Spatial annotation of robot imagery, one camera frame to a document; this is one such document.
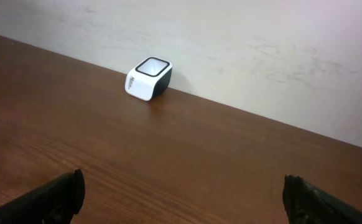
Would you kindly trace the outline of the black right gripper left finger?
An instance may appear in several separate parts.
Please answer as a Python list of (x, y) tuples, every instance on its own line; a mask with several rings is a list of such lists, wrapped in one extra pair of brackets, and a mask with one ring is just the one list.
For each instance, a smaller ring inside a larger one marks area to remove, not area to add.
[(0, 224), (70, 223), (84, 199), (85, 180), (77, 169), (1, 205)]

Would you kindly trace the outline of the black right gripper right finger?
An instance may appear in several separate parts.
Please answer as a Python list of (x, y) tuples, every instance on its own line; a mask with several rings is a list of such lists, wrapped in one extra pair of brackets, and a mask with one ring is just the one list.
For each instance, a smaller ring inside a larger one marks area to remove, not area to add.
[(362, 212), (303, 178), (284, 177), (282, 201), (289, 223), (362, 224)]

